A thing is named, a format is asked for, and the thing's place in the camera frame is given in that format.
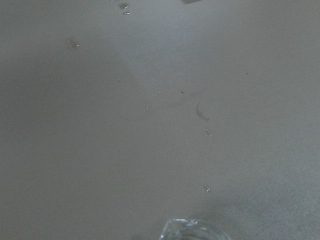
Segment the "clear glass shaker cup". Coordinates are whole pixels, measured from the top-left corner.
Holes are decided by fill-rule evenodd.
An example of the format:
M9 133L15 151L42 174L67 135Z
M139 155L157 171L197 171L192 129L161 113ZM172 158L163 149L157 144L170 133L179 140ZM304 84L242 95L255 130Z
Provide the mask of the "clear glass shaker cup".
M159 240L231 240L224 231L199 219L171 218L164 225Z

